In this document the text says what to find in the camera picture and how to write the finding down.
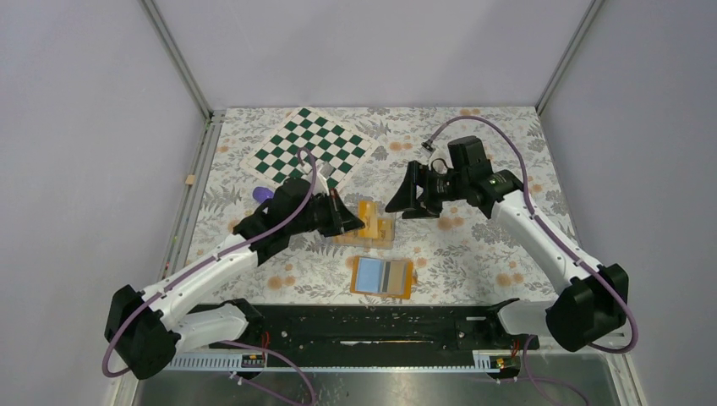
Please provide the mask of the clear plastic card box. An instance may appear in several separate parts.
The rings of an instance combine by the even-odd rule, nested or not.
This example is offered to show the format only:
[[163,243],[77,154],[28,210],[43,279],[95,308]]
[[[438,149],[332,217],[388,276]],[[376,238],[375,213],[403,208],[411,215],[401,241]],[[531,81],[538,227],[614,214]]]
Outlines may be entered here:
[[396,232],[396,219],[393,214],[380,211],[374,201],[361,200],[358,203],[358,218],[364,223],[363,228],[331,237],[329,241],[337,245],[367,249],[393,248]]

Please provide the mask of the orange card holder wallet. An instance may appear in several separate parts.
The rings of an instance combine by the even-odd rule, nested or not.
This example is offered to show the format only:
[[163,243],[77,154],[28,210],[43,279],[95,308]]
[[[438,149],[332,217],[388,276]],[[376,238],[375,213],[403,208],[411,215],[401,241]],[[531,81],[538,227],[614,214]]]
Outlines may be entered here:
[[[387,290],[391,261],[408,263],[405,291],[403,294],[390,294]],[[413,263],[408,260],[387,260],[366,256],[357,256],[353,261],[353,272],[350,284],[352,294],[387,297],[393,299],[409,299],[413,286]]]

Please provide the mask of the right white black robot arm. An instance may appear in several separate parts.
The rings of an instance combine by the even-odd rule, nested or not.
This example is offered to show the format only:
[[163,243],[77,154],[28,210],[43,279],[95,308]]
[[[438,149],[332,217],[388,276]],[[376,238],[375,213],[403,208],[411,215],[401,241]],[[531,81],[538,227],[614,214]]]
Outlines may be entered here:
[[446,202],[465,201],[500,224],[548,277],[553,301],[511,299],[498,305],[486,323],[489,344],[506,348],[518,335],[550,335],[576,352],[624,326],[629,278],[621,266],[605,266],[585,254],[523,191],[509,170],[496,172],[481,140],[462,137],[448,143],[451,159],[445,173],[418,161],[408,163],[386,211],[404,219],[437,218]]

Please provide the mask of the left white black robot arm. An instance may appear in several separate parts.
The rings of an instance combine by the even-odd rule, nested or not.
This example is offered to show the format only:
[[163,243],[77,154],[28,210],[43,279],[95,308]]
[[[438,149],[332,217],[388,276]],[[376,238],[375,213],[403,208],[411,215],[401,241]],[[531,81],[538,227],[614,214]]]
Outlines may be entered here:
[[109,347],[102,361],[107,377],[128,372],[140,380],[163,370],[180,352],[220,341],[255,346],[260,322],[236,304],[194,313],[213,289],[267,262],[294,235],[333,237],[364,227],[335,189],[301,178],[285,181],[273,196],[241,220],[209,254],[140,290],[126,285],[112,296],[104,331]]

